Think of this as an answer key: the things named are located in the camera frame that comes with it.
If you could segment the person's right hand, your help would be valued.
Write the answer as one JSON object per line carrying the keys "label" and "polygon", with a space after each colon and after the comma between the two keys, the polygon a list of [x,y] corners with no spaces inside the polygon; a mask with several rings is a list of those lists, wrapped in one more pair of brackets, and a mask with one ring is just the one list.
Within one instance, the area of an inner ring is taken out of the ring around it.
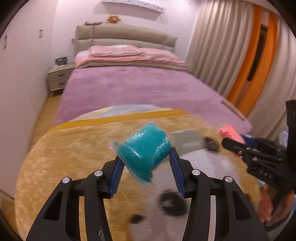
{"label": "person's right hand", "polygon": [[262,199],[259,202],[257,214],[262,223],[274,221],[275,223],[283,220],[291,211],[294,202],[294,193],[290,192],[285,198],[285,205],[278,215],[272,214],[273,204],[271,201],[271,187],[265,184],[262,189]]}

